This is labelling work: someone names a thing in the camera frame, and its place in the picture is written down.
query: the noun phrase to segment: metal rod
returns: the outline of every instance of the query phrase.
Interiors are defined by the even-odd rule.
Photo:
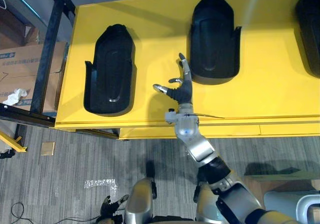
[[[42,49],[30,108],[31,112],[37,114],[42,114],[45,103],[51,61],[55,49],[54,46],[57,40],[57,33],[63,13],[63,7],[64,2],[62,0],[55,0],[45,35],[44,47]]]
[[[35,114],[28,110],[22,110],[13,106],[0,103],[0,119],[9,120],[25,125],[34,125],[39,127],[54,127],[55,118]]]

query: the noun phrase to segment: black cable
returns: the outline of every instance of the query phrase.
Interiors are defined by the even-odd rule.
[[[94,217],[94,218],[87,219],[87,220],[76,220],[76,219],[73,219],[73,218],[79,218],[79,217],[67,217],[67,218],[64,218],[64,219],[62,219],[62,220],[60,220],[58,222],[55,222],[54,224],[58,224],[58,223],[63,222],[65,220],[72,220],[72,221],[78,221],[78,222],[87,222],[87,221],[91,221],[91,220],[97,219],[98,217],[99,217],[99,215]]]
[[[20,204],[21,206],[22,206],[22,212],[21,212],[21,215],[20,216],[16,216],[15,214],[14,214],[14,212],[13,212],[13,207],[15,206],[15,205],[17,205],[17,204]],[[15,204],[13,204],[12,206],[11,206],[11,214],[15,217],[15,218],[17,218],[17,220],[15,220],[14,222],[11,222],[11,224],[14,224],[14,223],[16,223],[18,220],[28,220],[30,223],[32,223],[32,224],[34,224],[33,222],[32,222],[32,220],[30,220],[29,218],[23,218],[22,217],[22,215],[23,215],[23,213],[24,213],[24,210],[25,209],[25,206],[22,204],[22,202],[16,202]]]
[[[21,206],[22,206],[22,212],[21,212],[21,215],[20,216],[17,216],[17,215],[15,215],[14,214],[14,212],[13,212],[13,208],[14,208],[14,206],[15,205],[18,205],[18,204],[20,204]],[[18,220],[28,220],[31,224],[35,224],[34,222],[32,222],[32,220],[30,219],[30,218],[23,218],[22,217],[22,215],[23,215],[23,213],[24,213],[24,210],[25,209],[25,206],[24,206],[24,204],[22,203],[22,202],[16,202],[15,204],[13,204],[12,206],[11,206],[11,214],[15,217],[15,218],[17,218],[14,222],[11,222],[11,224],[14,224],[14,223],[16,223]],[[58,222],[55,222],[54,224],[58,224],[58,223],[61,223],[61,222],[63,222],[63,221],[65,221],[65,220],[71,220],[71,221],[78,221],[78,222],[87,222],[87,221],[91,221],[91,220],[94,220],[94,219],[97,219],[99,217],[99,215],[98,216],[96,216],[96,217],[94,217],[94,218],[91,218],[91,219],[84,219],[84,218],[81,218],[81,217],[74,217],[74,216],[71,216],[71,217],[66,217],[66,218],[64,218],[64,219],[62,219],[62,220],[60,220],[60,221],[58,221]]]

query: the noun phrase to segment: small wooden block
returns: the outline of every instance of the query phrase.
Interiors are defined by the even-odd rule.
[[[41,154],[40,155],[54,155],[55,142],[42,142]]]

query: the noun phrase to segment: cardboard box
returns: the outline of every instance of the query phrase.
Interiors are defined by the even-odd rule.
[[[27,90],[14,106],[30,110],[37,70],[43,45],[24,46],[0,50],[0,102],[7,99],[15,89]],[[57,111],[64,72],[66,42],[57,42],[54,48],[50,75],[46,89],[43,113],[52,114]]]
[[[243,182],[263,207],[265,207],[264,195],[271,190],[280,192],[320,190],[319,174],[302,170],[291,174],[245,175]]]
[[[25,44],[25,25],[8,10],[0,11],[0,49]]]

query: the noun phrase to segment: metal shelf frame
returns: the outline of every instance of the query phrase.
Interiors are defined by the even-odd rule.
[[[37,27],[41,26],[43,29],[43,23],[41,20],[35,18],[35,14],[31,9],[27,8],[22,0],[9,0],[11,4],[22,11],[22,15],[30,19],[32,23]],[[75,5],[71,0],[54,0],[53,9],[51,11],[50,21],[46,30],[44,47],[41,53],[41,59],[38,67],[38,73],[36,76],[33,97],[31,101],[30,111],[22,110],[17,107],[0,104],[0,119],[17,122],[19,124],[33,125],[39,127],[54,127],[55,118],[43,115],[43,107],[45,102],[47,83],[49,78],[49,72],[54,52],[54,46],[57,40],[57,33],[60,25],[62,14],[65,14],[69,19],[71,25],[75,19]],[[106,138],[118,139],[118,131],[113,130],[112,133],[97,132],[92,130],[81,130],[81,133],[99,135]]]

